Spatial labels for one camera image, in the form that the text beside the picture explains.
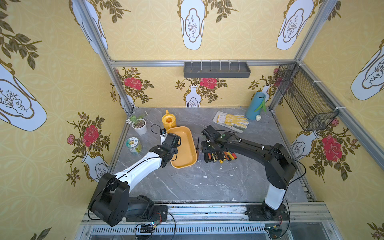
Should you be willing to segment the black yellow cap screwdriver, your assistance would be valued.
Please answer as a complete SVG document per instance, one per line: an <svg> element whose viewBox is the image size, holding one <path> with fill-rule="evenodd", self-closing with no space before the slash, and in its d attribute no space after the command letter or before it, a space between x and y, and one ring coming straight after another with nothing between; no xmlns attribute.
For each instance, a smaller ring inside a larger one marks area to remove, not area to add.
<svg viewBox="0 0 384 240"><path fill-rule="evenodd" d="M219 162L220 162L220 164L222 164L224 162L223 154L221 152L217 152L217 154L218 154Z"/></svg>

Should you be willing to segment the black ribbed handle screwdriver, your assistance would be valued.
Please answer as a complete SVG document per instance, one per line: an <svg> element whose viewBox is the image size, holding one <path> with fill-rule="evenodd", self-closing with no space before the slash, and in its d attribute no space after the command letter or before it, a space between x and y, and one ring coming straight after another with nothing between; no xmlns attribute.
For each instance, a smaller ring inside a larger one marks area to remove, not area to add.
<svg viewBox="0 0 384 240"><path fill-rule="evenodd" d="M204 154L204 160L205 160L206 163L209 163L209 155L208 155L208 153Z"/></svg>

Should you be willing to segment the yellow storage box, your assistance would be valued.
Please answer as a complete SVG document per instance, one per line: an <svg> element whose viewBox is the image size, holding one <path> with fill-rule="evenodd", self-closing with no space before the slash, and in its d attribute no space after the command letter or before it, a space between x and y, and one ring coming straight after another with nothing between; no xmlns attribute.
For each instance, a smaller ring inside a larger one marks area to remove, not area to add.
<svg viewBox="0 0 384 240"><path fill-rule="evenodd" d="M172 133L181 137L181 144L177 147L178 153L171 161L172 166L176 169L182 169L194 165L197 162L198 155L191 130L182 126L171 128L167 133Z"/></svg>

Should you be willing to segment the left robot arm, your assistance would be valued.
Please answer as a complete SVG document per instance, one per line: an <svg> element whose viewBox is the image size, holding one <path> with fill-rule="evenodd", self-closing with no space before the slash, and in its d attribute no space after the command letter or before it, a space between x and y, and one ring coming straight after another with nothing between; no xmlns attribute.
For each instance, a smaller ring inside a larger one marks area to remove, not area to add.
<svg viewBox="0 0 384 240"><path fill-rule="evenodd" d="M114 227L123 218L150 219L154 202L143 195L130 197L131 190L147 175L171 162L181 144L181 137L167 134L160 145L152 147L127 169L116 174L103 174L88 206L88 213L97 217L90 217L90 220L101 220Z"/></svg>

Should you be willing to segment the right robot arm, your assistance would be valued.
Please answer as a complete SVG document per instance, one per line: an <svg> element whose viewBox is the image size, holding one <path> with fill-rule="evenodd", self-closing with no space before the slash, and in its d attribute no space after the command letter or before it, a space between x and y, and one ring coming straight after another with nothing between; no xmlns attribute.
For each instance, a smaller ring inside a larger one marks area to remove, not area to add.
<svg viewBox="0 0 384 240"><path fill-rule="evenodd" d="M267 220L274 219L282 210L283 200L297 171L294 159L281 144L262 145L238 137L234 132L219 131L209 125L202 131L202 152L214 154L230 152L248 157L265 168L269 188L261 212Z"/></svg>

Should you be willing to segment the yellow watering can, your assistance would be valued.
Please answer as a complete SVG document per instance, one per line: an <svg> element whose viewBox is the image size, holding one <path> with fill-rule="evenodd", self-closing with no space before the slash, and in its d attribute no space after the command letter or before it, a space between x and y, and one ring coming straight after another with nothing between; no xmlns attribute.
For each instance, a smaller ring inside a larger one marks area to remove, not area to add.
<svg viewBox="0 0 384 240"><path fill-rule="evenodd" d="M162 117L162 123L166 131L171 128L175 128L177 127L176 116L174 114L171 114L169 110L166 110L166 114Z"/></svg>

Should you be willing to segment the yellow white work glove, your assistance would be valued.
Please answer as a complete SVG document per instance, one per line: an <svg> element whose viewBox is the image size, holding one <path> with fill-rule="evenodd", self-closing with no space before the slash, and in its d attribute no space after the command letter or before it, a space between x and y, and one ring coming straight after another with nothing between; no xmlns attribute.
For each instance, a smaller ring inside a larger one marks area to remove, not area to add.
<svg viewBox="0 0 384 240"><path fill-rule="evenodd" d="M243 133L249 125L249 121L244 115L223 112L217 112L212 121L237 133Z"/></svg>

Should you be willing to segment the round tape tin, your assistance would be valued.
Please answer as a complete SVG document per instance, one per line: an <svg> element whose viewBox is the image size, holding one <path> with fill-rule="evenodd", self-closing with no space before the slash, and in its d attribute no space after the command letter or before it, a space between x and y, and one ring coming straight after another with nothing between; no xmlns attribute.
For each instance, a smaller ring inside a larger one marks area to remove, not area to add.
<svg viewBox="0 0 384 240"><path fill-rule="evenodd" d="M143 146L137 137L129 138L126 142L126 146L132 154L139 154L143 149Z"/></svg>

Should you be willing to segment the white potted plant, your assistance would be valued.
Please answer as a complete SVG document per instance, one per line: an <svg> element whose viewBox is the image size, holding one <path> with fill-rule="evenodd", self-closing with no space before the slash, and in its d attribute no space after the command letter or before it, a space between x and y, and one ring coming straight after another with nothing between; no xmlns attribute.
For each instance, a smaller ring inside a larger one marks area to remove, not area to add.
<svg viewBox="0 0 384 240"><path fill-rule="evenodd" d="M131 115L127 119L127 123L132 126L137 134L144 135L147 133L147 122L144 119L144 116Z"/></svg>

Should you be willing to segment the teal vase with flower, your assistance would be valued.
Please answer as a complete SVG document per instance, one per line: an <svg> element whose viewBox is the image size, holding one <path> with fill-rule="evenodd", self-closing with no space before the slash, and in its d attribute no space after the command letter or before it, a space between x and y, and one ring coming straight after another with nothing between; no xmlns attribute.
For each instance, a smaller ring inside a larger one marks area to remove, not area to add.
<svg viewBox="0 0 384 240"><path fill-rule="evenodd" d="M255 93L247 111L246 111L246 117L249 120L258 120L257 116L261 115L261 111L266 112L266 101L265 101L266 95L262 92Z"/></svg>

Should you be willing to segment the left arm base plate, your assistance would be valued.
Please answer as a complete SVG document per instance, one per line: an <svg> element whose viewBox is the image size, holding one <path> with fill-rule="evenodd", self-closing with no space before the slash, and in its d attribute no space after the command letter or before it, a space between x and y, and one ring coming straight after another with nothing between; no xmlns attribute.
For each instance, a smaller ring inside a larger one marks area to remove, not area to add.
<svg viewBox="0 0 384 240"><path fill-rule="evenodd" d="M168 216L168 206L155 205L147 210L128 210L125 216L125 222L165 222Z"/></svg>

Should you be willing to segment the grey wall shelf rack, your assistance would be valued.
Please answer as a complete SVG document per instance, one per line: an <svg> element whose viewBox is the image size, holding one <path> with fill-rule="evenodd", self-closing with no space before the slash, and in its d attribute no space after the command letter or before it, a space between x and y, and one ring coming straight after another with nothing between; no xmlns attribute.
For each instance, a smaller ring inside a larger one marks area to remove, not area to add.
<svg viewBox="0 0 384 240"><path fill-rule="evenodd" d="M251 69L244 61L184 62L185 78L249 78Z"/></svg>

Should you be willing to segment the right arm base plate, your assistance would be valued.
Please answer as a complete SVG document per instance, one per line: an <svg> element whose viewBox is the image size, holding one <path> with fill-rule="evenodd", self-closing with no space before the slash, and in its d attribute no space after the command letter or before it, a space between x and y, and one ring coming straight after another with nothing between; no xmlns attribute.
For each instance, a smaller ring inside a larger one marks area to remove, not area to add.
<svg viewBox="0 0 384 240"><path fill-rule="evenodd" d="M267 206L265 203L246 205L245 215L250 221L288 221L290 214L286 205L281 204L277 210Z"/></svg>

